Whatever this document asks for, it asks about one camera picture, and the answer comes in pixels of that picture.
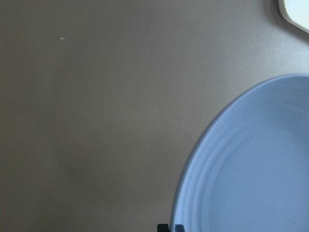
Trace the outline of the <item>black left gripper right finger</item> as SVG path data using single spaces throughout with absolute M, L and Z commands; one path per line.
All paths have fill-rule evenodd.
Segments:
M 185 228 L 182 224 L 175 225 L 175 232 L 185 232 Z

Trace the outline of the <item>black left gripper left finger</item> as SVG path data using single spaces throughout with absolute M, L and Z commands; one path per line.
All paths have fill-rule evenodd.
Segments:
M 169 232 L 169 225 L 168 224 L 158 224 L 157 232 Z

